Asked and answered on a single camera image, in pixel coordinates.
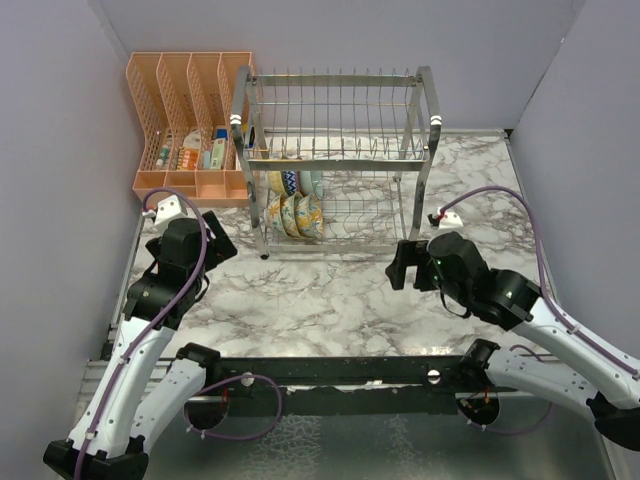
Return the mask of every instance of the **ceramic bowl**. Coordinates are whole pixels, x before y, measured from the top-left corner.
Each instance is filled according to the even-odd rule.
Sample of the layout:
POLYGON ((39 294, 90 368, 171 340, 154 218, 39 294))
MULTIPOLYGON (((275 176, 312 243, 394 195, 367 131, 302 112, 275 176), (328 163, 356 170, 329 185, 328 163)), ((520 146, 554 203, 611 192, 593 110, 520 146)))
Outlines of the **ceramic bowl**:
POLYGON ((303 195, 315 193, 318 198, 322 198, 322 172, 304 171, 300 172, 300 191, 303 195))
POLYGON ((284 188, 287 190, 288 195, 293 195, 300 190, 300 182, 298 181, 298 173, 287 171, 282 172, 282 180, 284 182, 284 188))
POLYGON ((267 178, 269 179, 269 186, 276 195, 286 195, 287 189, 284 187, 284 181, 282 180, 282 172, 267 172, 267 178))
POLYGON ((287 231, 284 229, 284 223, 282 221, 282 203, 284 201, 284 195, 278 195, 274 198, 269 207, 267 208, 267 217, 269 219, 269 225, 278 234, 283 237, 287 236, 287 231))
POLYGON ((282 223, 284 224, 284 230, 287 235, 293 238, 302 238, 302 235, 298 231, 296 225, 296 208, 298 203, 302 200, 300 192, 296 192, 289 198, 282 202, 280 208, 280 215, 282 216, 282 223))
POLYGON ((322 208, 315 194, 312 193, 298 202, 296 223, 298 231, 305 237, 322 238, 324 231, 322 208))

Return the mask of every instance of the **gray wall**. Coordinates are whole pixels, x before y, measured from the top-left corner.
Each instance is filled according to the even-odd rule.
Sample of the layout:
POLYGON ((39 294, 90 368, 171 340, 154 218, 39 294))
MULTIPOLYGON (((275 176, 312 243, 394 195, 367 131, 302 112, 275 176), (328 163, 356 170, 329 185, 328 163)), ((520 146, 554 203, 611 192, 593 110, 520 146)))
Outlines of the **gray wall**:
POLYGON ((0 477, 53 478, 139 202, 124 66, 86 0, 0 2, 0 477))
POLYGON ((513 128, 584 0, 98 0, 125 50, 251 50, 265 69, 433 68, 445 126, 513 128))
POLYGON ((562 305, 636 357, 639 19, 637 0, 587 1, 512 138, 562 305))

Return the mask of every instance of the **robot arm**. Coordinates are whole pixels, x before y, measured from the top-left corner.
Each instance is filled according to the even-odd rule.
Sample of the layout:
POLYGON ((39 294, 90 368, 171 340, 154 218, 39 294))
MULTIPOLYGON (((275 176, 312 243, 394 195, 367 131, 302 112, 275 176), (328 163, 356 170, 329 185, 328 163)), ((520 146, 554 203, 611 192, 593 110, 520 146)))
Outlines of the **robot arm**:
POLYGON ((473 242, 457 232, 430 242, 401 241, 386 274, 394 289, 402 288, 406 267, 417 266, 414 288, 438 291, 484 322, 511 330, 542 346, 564 365, 529 361, 479 340, 465 356, 470 368, 490 385, 527 391, 571 408, 595 420, 596 428, 610 440, 640 450, 640 382, 610 357, 636 368, 631 358, 552 304, 567 322, 568 330, 549 307, 540 288, 511 270, 489 269, 473 242), (597 341, 603 355, 576 335, 597 341))
POLYGON ((148 454, 160 433, 191 396, 214 383, 211 379, 219 354, 189 344, 178 352, 160 384, 140 402, 149 377, 184 314, 201 298, 205 282, 208 286, 205 273, 237 254, 213 212, 202 217, 208 240, 197 280, 127 356, 152 319, 176 298, 194 274, 200 255, 202 234, 198 221, 186 218, 186 210, 175 195, 159 202, 155 226, 163 235, 147 243, 154 264, 127 292, 124 319, 105 375, 69 437, 51 442, 45 452, 45 463, 63 478, 78 478, 74 472, 80 464, 81 479, 142 479, 148 454), (105 392, 112 394, 99 412, 105 392), (96 414, 99 419, 95 432, 87 433, 92 431, 96 414))

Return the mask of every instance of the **orange desk organizer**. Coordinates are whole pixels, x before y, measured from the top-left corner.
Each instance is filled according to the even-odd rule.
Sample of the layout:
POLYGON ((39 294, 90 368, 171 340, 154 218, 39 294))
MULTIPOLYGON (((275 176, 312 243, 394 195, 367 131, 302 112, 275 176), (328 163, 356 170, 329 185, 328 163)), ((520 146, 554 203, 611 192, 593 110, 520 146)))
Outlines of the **orange desk organizer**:
MULTIPOLYGON (((235 170, 236 150, 227 139, 222 170, 204 170, 204 152, 211 149, 217 126, 230 132, 231 99, 238 68, 250 65, 250 52, 133 53, 127 82, 140 117, 145 146, 133 190, 141 199, 153 188, 171 187, 199 207, 246 207, 247 188, 242 170, 235 170), (198 128, 200 156, 196 170, 176 170, 178 152, 186 135, 198 128), (164 169, 156 160, 167 138, 172 138, 164 169)), ((248 112, 244 112, 243 123, 248 112)), ((158 194, 157 202, 167 194, 158 194)))

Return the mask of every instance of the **stainless steel dish rack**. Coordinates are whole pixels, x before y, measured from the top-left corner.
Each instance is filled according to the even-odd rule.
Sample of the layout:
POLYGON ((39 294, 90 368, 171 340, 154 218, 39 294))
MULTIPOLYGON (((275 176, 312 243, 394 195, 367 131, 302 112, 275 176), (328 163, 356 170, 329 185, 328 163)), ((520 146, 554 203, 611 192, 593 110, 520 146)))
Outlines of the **stainless steel dish rack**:
POLYGON ((417 239, 442 128, 429 67, 419 67, 415 75, 395 70, 252 75, 248 66, 242 67, 231 111, 232 137, 262 258, 283 251, 388 252, 398 240, 417 239), (248 123, 244 132, 243 119, 248 123), (273 192, 267 182, 261 188, 256 182, 260 172, 270 170, 323 172, 322 239, 281 238, 271 231, 265 212, 273 192), (408 236, 403 172, 418 172, 413 198, 405 197, 405 204, 413 200, 408 236))

